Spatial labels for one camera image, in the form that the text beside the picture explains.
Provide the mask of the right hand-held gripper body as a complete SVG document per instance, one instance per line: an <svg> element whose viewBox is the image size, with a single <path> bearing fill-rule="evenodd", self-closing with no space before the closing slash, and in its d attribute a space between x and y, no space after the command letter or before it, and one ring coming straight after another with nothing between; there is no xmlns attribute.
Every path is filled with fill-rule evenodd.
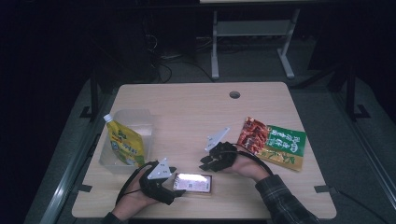
<svg viewBox="0 0 396 224"><path fill-rule="evenodd" d="M205 151L209 153L212 161L204 164L211 165L216 172L231 167L237 156L237 149L233 144L221 142L228 131L230 128L226 127L207 137Z"/></svg>

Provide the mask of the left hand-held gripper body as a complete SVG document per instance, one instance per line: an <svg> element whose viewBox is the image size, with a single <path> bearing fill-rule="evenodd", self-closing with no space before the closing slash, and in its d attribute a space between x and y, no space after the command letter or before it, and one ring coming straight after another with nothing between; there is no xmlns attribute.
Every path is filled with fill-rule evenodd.
<svg viewBox="0 0 396 224"><path fill-rule="evenodd" d="M151 199L170 205L177 197L177 193L165 188L163 183L168 180L172 174L173 171L169 167L166 158L161 161L153 161L139 179L142 192Z"/></svg>

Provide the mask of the dark small snack packet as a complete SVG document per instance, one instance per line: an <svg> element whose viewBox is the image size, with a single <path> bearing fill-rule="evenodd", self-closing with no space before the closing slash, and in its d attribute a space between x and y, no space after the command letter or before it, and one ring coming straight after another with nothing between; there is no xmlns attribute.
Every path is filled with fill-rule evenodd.
<svg viewBox="0 0 396 224"><path fill-rule="evenodd" d="M189 193L210 194L212 176L199 174L176 174L173 190L186 190Z"/></svg>

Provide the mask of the clear plastic container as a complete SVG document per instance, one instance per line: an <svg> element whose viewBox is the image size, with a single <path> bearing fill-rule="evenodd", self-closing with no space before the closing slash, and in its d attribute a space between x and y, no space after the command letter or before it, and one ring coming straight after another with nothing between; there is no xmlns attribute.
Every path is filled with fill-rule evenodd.
<svg viewBox="0 0 396 224"><path fill-rule="evenodd" d="M153 135L153 117L148 109L122 109L111 115L114 120L139 133L143 138L145 163L150 157L150 145ZM113 152L107 126L105 127L105 142L102 146L99 162L109 172L115 175L131 174L139 167L123 163Z"/></svg>

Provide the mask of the yellow spout pouch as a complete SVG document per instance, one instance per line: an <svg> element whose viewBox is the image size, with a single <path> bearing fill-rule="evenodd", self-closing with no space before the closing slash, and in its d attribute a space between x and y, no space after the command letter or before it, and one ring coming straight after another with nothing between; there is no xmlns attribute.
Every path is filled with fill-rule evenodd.
<svg viewBox="0 0 396 224"><path fill-rule="evenodd" d="M125 164L140 167L145 163L142 136L120 124L109 114L104 116L109 133L110 145L116 156Z"/></svg>

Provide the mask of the green and red seasoning packet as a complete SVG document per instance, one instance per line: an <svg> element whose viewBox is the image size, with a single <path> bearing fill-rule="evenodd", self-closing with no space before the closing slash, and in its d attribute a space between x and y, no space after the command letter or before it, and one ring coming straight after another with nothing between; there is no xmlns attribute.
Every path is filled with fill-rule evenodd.
<svg viewBox="0 0 396 224"><path fill-rule="evenodd" d="M306 133L266 125L247 117L237 144L261 160L301 171L304 161Z"/></svg>

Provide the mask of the person's left hand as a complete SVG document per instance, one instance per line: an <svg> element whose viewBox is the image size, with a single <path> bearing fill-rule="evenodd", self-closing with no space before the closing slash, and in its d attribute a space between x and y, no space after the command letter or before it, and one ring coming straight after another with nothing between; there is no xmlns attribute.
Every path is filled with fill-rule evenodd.
<svg viewBox="0 0 396 224"><path fill-rule="evenodd" d="M121 197L119 202L111 211L111 213L120 221L128 220L146 207L157 203L156 200L146 196L140 190L139 179L142 175L143 172L140 172L132 180L127 187L127 194Z"/></svg>

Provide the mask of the person's right hand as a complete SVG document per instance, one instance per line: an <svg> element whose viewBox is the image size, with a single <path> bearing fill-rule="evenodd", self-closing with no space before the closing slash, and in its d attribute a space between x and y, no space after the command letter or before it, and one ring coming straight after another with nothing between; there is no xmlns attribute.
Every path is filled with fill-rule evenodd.
<svg viewBox="0 0 396 224"><path fill-rule="evenodd" d="M250 178L255 182L259 182L270 176L269 173L257 162L242 155L236 156L233 165L228 168L227 171Z"/></svg>

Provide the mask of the black metal stand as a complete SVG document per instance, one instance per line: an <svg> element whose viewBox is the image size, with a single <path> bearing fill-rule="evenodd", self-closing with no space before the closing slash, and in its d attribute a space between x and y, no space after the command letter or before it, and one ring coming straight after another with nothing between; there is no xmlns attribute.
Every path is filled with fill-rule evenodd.
<svg viewBox="0 0 396 224"><path fill-rule="evenodd" d="M364 105L355 104L355 89L356 71L353 66L350 66L346 76L346 113L352 121L369 119L371 116Z"/></svg>
<svg viewBox="0 0 396 224"><path fill-rule="evenodd" d="M91 105L85 106L82 109L80 113L80 117L84 119L89 119L90 122L93 122L99 111L98 83L96 80L95 71L92 71L90 77L90 93L91 93Z"/></svg>

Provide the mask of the grey metal rail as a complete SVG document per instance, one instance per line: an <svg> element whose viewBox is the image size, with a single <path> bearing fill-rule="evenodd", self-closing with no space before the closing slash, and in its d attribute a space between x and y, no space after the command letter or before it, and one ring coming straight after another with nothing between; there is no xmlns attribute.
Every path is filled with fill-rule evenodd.
<svg viewBox="0 0 396 224"><path fill-rule="evenodd" d="M358 104L355 107L356 112L349 115L344 95L332 93L332 98L396 210L396 125L374 102L371 102L368 108Z"/></svg>
<svg viewBox="0 0 396 224"><path fill-rule="evenodd" d="M103 116L111 110L116 95L99 93L96 117L85 118L81 113L91 111L92 95L87 91L79 94L24 224L78 222L71 209L104 129Z"/></svg>

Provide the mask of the white metal desk frame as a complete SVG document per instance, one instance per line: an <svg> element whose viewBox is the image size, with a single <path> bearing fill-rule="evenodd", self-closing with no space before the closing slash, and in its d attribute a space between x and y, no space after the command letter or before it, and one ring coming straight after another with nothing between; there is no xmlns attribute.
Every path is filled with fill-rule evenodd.
<svg viewBox="0 0 396 224"><path fill-rule="evenodd" d="M212 21L212 51L211 51L211 77L219 79L219 60L218 60L218 38L235 36L284 36L285 42L282 48L277 49L278 58L282 63L286 77L295 77L287 52L290 41L300 15L300 9L295 8L291 17L287 20L264 20L264 21L224 21L219 19L219 11L213 11Z"/></svg>

